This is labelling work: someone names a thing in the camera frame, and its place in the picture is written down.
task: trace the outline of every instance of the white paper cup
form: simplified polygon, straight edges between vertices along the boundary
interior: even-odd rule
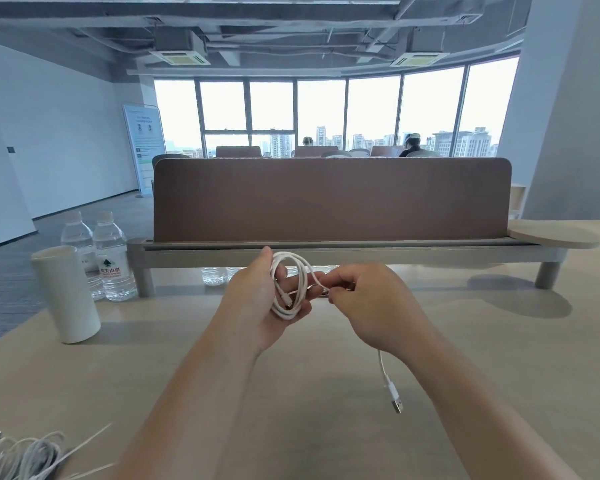
[[[74,344],[93,337],[100,329],[100,317],[78,250],[58,246],[38,251],[31,264],[60,340]]]

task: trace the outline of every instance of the window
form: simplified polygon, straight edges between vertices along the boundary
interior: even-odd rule
[[[313,138],[316,146],[342,150],[344,80],[298,81],[298,140]]]
[[[206,130],[246,130],[244,85],[241,82],[200,82]]]
[[[195,83],[192,80],[156,80],[155,95],[167,152],[203,158]]]
[[[400,76],[351,79],[347,149],[393,144]]]
[[[251,141],[267,158],[291,158],[291,152],[296,149],[295,134],[254,134]]]
[[[517,57],[470,67],[454,156],[497,155],[517,69]]]
[[[404,76],[398,141],[420,133],[424,150],[448,157],[451,149],[464,67]]]
[[[205,136],[207,142],[207,157],[216,156],[218,146],[248,146],[249,137],[245,134],[208,134]]]
[[[254,130],[294,129],[291,82],[251,82],[251,125]]]

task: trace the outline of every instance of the ceiling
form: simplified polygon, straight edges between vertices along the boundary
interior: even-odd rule
[[[0,0],[0,30],[46,33],[125,67],[188,76],[389,72],[408,52],[440,64],[519,50],[532,0]],[[148,53],[161,27],[192,30],[209,66]]]

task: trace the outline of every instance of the bottle label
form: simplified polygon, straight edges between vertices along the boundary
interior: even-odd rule
[[[78,249],[78,257],[82,262],[85,273],[98,270],[98,261],[96,261],[96,253],[93,246]]]
[[[97,256],[100,275],[104,280],[126,278],[131,274],[127,261],[127,247],[120,251],[108,252],[106,256]]]

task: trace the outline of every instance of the poster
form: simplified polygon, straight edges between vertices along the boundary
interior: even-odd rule
[[[166,153],[160,111],[151,106],[122,106],[127,121],[131,152],[134,155],[136,174],[140,193],[151,195],[153,166],[151,161],[156,155]]]

